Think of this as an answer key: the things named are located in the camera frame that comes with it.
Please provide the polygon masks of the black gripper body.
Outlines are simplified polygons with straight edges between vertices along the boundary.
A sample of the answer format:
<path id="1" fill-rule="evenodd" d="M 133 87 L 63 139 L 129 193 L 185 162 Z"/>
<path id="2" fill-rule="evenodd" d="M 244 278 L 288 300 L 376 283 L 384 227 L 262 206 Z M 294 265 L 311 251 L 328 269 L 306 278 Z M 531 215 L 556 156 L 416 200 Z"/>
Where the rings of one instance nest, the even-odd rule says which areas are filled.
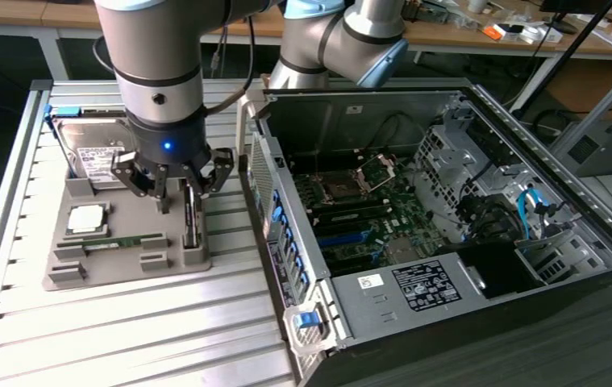
<path id="1" fill-rule="evenodd" d="M 206 138 L 207 109 L 199 108 L 181 121 L 155 123 L 127 111 L 139 165 L 151 175 L 159 174 L 159 166 L 165 167 L 168 177 L 184 177 L 183 166 L 202 175 L 211 160 Z"/>

